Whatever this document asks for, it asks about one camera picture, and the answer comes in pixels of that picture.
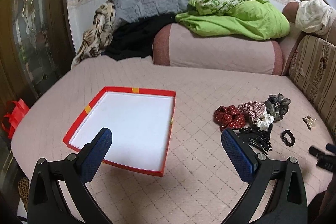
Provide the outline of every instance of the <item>red shopping bag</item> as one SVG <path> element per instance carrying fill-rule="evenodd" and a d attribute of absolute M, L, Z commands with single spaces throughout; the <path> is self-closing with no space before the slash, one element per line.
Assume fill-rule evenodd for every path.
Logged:
<path fill-rule="evenodd" d="M 13 103 L 15 105 L 12 113 L 9 113 L 8 111 L 8 107 L 9 104 Z M 19 125 L 19 123 L 21 122 L 21 120 L 23 119 L 23 117 L 27 114 L 27 112 L 29 111 L 29 107 L 26 105 L 26 103 L 20 99 L 18 102 L 16 101 L 9 101 L 6 104 L 6 108 L 7 108 L 7 114 L 4 116 L 4 118 L 8 118 L 8 122 L 10 124 L 10 128 L 8 129 L 4 123 L 2 122 L 2 128 L 4 129 L 4 131 L 6 131 L 8 133 L 8 138 L 12 138 L 17 126 Z"/>

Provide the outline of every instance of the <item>black hair tie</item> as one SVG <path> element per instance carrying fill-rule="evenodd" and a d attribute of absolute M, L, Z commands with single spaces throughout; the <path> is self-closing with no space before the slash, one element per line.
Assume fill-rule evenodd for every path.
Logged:
<path fill-rule="evenodd" d="M 291 142 L 289 142 L 285 137 L 286 134 L 291 138 Z M 286 146 L 293 146 L 295 143 L 295 138 L 292 132 L 290 132 L 288 129 L 286 129 L 285 131 L 283 131 L 283 133 L 281 133 L 280 138 L 282 139 L 282 141 L 285 143 Z"/>

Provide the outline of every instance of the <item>metal screw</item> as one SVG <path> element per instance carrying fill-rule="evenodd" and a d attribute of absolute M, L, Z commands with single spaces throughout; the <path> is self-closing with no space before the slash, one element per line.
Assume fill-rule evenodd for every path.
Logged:
<path fill-rule="evenodd" d="M 37 164 L 42 164 L 42 163 L 44 163 L 44 158 L 40 158 L 37 160 Z"/>
<path fill-rule="evenodd" d="M 263 154 L 263 153 L 258 154 L 258 159 L 260 159 L 260 160 L 265 160 L 266 158 L 267 158 L 267 157 L 266 157 L 265 154 Z"/>
<path fill-rule="evenodd" d="M 68 160 L 74 160 L 76 158 L 76 154 L 70 154 L 67 156 Z"/>
<path fill-rule="evenodd" d="M 297 159 L 294 157 L 289 157 L 289 161 L 293 164 L 297 163 Z"/>

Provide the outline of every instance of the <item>mattress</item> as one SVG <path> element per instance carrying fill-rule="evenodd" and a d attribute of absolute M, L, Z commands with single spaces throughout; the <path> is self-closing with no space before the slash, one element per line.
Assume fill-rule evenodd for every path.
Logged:
<path fill-rule="evenodd" d="M 305 96 L 286 76 L 156 66 L 150 57 L 115 61 L 89 58 L 69 71 L 31 108 L 18 126 L 12 151 L 31 179 L 36 161 L 62 160 L 73 150 L 62 139 L 92 98 L 105 86 L 130 86 L 176 91 L 174 122 L 163 177 L 101 164 L 92 182 L 92 196 L 113 223 L 220 223 L 247 184 L 242 182 L 221 146 L 219 126 L 212 120 L 220 106 L 265 101 L 282 93 L 292 100 L 282 121 L 274 123 L 271 159 L 297 158 L 308 203 L 327 188 L 331 174 L 315 167 L 310 145 L 324 148 L 332 139 Z M 312 115 L 308 130 L 302 117 Z M 295 145 L 287 147 L 280 133 L 289 129 Z M 272 191 L 271 182 L 254 219 L 261 215 Z M 68 190 L 61 184 L 70 210 L 81 219 Z"/>

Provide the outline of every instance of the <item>green blanket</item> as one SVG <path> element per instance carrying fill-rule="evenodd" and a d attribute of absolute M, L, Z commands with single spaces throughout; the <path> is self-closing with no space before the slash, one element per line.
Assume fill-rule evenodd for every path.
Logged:
<path fill-rule="evenodd" d="M 176 21 L 203 37 L 242 34 L 255 40 L 288 35 L 286 17 L 267 0 L 190 0 Z"/>

